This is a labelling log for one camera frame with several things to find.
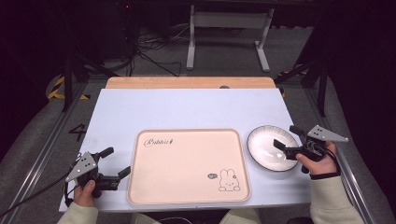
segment sleeve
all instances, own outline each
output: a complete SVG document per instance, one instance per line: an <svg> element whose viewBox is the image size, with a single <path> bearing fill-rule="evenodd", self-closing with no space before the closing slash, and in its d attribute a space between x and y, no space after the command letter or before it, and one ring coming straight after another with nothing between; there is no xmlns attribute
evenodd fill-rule
<svg viewBox="0 0 396 224"><path fill-rule="evenodd" d="M311 194L311 217L316 224L364 223L347 197L341 176L312 180Z"/></svg>
<svg viewBox="0 0 396 224"><path fill-rule="evenodd" d="M67 211L58 221L58 224L94 224L98 218L98 209L95 207L83 207L71 203Z"/></svg>

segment yellow tape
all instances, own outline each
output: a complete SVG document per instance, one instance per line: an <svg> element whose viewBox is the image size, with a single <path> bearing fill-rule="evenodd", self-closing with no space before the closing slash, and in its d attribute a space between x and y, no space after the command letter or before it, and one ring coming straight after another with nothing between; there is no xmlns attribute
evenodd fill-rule
<svg viewBox="0 0 396 224"><path fill-rule="evenodd" d="M283 88L279 88L280 94L282 95L283 98L286 97L286 92Z"/></svg>
<svg viewBox="0 0 396 224"><path fill-rule="evenodd" d="M64 83L64 75L61 75L58 78L58 80L56 81L55 85L52 88L51 93L48 96L49 99L52 99L52 98L56 98L56 99L60 99L60 100L65 99L64 94L58 94L58 90L62 86L62 83ZM81 97L79 99L80 100L89 100L89 99L91 99L91 96L90 95L81 95Z"/></svg>

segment rabbit illustration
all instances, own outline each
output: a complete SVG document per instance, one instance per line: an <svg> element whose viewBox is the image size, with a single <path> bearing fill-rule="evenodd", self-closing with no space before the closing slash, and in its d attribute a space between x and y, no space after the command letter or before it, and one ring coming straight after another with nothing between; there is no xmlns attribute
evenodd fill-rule
<svg viewBox="0 0 396 224"><path fill-rule="evenodd" d="M234 170L221 170L220 172L220 187L219 191L238 191L239 182L236 178Z"/></svg>

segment white plate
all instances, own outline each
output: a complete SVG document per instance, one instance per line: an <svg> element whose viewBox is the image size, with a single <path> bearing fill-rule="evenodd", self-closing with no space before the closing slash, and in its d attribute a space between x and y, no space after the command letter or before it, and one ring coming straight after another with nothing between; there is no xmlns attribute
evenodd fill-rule
<svg viewBox="0 0 396 224"><path fill-rule="evenodd" d="M261 126L253 130L247 139L247 147L256 162L273 171L287 171L297 161L286 160L285 154L274 147L274 139L286 145L297 147L296 140L285 130L275 126Z"/></svg>

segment person's right hand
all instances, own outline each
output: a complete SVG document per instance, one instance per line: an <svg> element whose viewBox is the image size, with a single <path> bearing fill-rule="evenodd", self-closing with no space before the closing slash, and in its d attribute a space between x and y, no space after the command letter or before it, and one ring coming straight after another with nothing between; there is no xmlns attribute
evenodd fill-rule
<svg viewBox="0 0 396 224"><path fill-rule="evenodd" d="M83 207L93 207L92 192L95 189L95 181L90 180L85 185L84 189L77 187L74 190L74 203Z"/></svg>
<svg viewBox="0 0 396 224"><path fill-rule="evenodd" d="M334 155L336 153L335 143L326 142L326 148L329 149ZM324 175L337 173L337 166L335 162L326 155L321 161L311 161L303 154L296 155L297 161L303 164L311 175Z"/></svg>

